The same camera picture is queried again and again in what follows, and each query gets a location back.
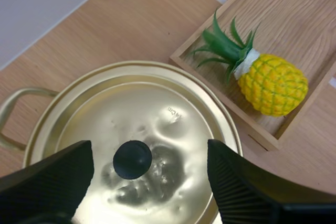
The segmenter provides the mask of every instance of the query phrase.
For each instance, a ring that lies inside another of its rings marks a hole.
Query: gold pot
[[[27,147],[3,134],[3,146],[25,150],[23,167],[80,140],[91,140],[95,174],[74,220],[80,224],[221,223],[207,179],[207,140],[216,138],[242,155],[227,110],[187,72],[149,61],[97,69],[62,92],[23,88],[0,107],[0,131],[18,98],[55,97]],[[153,161],[146,174],[124,180],[113,170],[118,147],[145,142]]]

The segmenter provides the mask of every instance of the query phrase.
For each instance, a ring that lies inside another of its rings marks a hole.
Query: wooden tray
[[[235,16],[238,32],[244,38],[261,22],[255,48],[284,57],[308,78],[310,89],[306,99],[289,115],[274,118],[254,110],[234,78],[226,84],[224,65],[197,68],[209,55],[187,54],[203,44],[201,32],[211,27],[213,17],[170,60],[208,85],[253,139],[267,150],[278,150],[336,72],[336,0],[228,0],[217,11],[218,23],[227,31]]]

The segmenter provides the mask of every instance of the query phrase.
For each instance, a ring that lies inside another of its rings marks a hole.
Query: pineapple
[[[230,27],[231,35],[236,40],[233,42],[221,31],[215,12],[213,33],[204,30],[202,37],[205,45],[191,53],[207,51],[218,55],[203,60],[198,66],[208,62],[227,64],[227,80],[233,73],[241,92],[256,110],[271,116],[287,115],[305,98],[307,78],[288,61],[256,51],[253,48],[256,30],[249,33],[244,43],[233,19]]]

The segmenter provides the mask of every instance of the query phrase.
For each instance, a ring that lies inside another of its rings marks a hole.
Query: table surface
[[[219,5],[216,0],[88,0],[0,73],[0,99],[26,86],[60,91],[88,71],[122,60],[168,62]],[[336,194],[335,101],[336,89],[326,87],[280,151],[268,152],[239,131],[244,156],[279,176]],[[20,99],[4,134],[26,143],[49,102]],[[22,159],[23,153],[1,148],[0,176],[20,169]]]

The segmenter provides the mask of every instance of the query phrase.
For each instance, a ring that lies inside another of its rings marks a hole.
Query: pot
[[[0,131],[23,95],[54,97],[25,150],[23,167],[80,140],[91,140],[95,174],[74,220],[89,223],[221,223],[207,179],[207,140],[242,155],[232,118],[203,83],[170,65],[127,61],[94,70],[62,92],[23,88],[0,107]],[[122,179],[113,156],[129,140],[152,153],[149,170]]]

